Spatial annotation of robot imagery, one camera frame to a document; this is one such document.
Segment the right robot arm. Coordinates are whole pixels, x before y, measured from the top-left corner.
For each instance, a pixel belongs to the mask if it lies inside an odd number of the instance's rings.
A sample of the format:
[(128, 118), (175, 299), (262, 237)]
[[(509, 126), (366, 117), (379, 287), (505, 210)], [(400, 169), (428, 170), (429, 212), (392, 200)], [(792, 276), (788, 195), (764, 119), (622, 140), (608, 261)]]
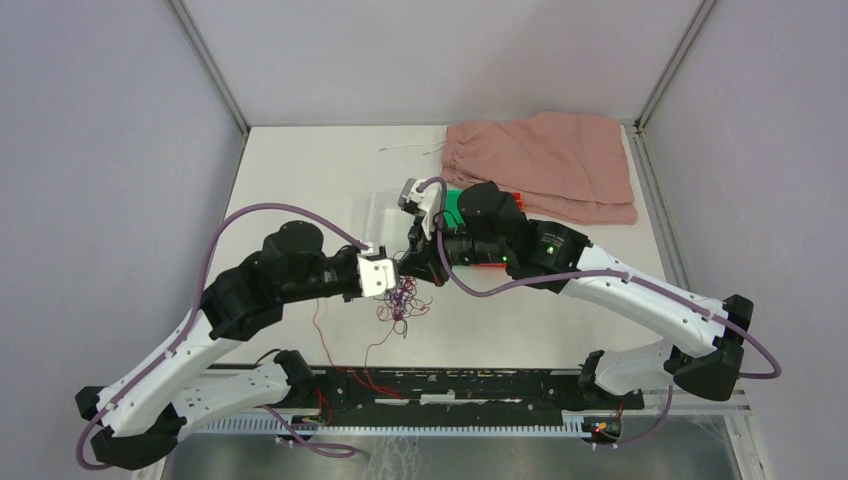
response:
[(598, 350), (583, 363), (577, 392), (591, 408), (644, 388), (674, 385), (725, 401), (742, 378), (754, 305), (741, 295), (701, 296), (622, 262), (586, 235), (526, 216), (513, 195), (493, 183), (463, 190), (446, 224), (447, 195), (435, 181), (412, 179), (398, 205), (413, 218), (404, 276), (442, 286), (458, 266), (501, 266), (508, 287), (564, 294), (607, 308), (658, 336), (624, 351)]

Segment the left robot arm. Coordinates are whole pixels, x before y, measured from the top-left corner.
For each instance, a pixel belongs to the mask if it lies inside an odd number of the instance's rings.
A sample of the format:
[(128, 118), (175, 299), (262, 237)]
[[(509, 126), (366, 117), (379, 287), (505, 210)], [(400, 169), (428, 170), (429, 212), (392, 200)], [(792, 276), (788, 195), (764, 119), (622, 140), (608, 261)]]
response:
[(109, 386), (87, 386), (75, 396), (88, 424), (79, 440), (95, 459), (80, 453), (90, 470), (134, 471), (171, 453), (200, 428), (254, 407), (284, 401), (307, 404), (314, 375), (296, 350), (211, 386), (191, 382), (225, 354), (283, 318), (288, 304), (341, 296), (345, 300), (381, 293), (381, 273), (360, 247), (348, 244), (334, 255), (323, 251), (314, 224), (292, 221), (268, 235), (260, 250), (221, 272), (205, 286), (184, 320), (141, 364)]

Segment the clear plastic bin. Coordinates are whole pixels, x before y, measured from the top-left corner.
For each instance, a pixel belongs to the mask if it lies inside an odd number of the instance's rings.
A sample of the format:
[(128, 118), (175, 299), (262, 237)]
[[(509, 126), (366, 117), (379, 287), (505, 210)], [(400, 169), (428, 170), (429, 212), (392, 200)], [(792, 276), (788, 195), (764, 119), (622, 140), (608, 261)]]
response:
[(409, 249), (408, 234), (414, 215), (399, 205), (401, 190), (384, 189), (365, 199), (360, 239), (374, 246), (384, 246), (388, 254), (399, 258)]

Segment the green plastic bin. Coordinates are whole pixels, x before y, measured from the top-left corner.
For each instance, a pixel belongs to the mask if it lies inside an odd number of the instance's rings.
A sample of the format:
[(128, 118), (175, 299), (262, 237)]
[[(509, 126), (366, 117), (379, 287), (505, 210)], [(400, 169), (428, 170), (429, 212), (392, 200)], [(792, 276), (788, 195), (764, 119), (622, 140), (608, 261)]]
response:
[(444, 216), (445, 226), (448, 228), (455, 228), (464, 224), (464, 219), (458, 206), (458, 199), (461, 193), (461, 190), (456, 189), (449, 189), (447, 192)]

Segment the red plastic bin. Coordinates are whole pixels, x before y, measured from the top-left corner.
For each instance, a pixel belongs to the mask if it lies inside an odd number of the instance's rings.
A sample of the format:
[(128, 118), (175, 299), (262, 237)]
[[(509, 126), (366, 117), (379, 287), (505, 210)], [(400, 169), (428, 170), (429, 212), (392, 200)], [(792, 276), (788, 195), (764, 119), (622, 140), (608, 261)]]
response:
[(526, 227), (527, 216), (521, 194), (514, 191), (486, 191), (475, 202), (474, 226), (477, 265), (481, 268), (508, 267), (516, 259), (515, 243)]

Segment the pink cloth shorts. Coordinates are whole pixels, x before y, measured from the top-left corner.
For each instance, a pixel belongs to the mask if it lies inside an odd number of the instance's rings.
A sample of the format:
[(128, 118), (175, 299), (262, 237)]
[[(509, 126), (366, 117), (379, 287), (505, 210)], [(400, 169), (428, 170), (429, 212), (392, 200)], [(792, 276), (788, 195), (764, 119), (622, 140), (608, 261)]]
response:
[(493, 182), (521, 195), (527, 211), (580, 225), (633, 225), (638, 219), (617, 120), (541, 112), (446, 130), (441, 175), (468, 188)]

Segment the white drawstring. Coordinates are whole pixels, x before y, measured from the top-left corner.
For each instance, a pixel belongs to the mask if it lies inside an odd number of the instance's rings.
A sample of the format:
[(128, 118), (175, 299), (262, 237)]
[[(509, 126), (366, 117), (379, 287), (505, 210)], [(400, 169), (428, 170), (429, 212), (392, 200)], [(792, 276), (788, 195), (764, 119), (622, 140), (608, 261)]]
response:
[(402, 149), (421, 149), (422, 156), (430, 156), (436, 152), (441, 151), (446, 145), (445, 140), (441, 140), (438, 142), (432, 143), (417, 143), (417, 144), (403, 144), (403, 145), (391, 145), (384, 146), (378, 149), (378, 152), (387, 152), (392, 150), (402, 150)]

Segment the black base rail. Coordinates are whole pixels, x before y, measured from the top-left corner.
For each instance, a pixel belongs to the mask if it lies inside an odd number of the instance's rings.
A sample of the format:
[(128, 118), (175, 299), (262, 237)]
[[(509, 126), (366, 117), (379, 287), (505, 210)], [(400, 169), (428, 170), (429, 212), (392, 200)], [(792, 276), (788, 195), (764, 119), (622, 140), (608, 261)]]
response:
[(575, 370), (321, 366), (276, 408), (332, 427), (560, 426), (568, 413), (641, 410), (642, 394), (614, 396)]

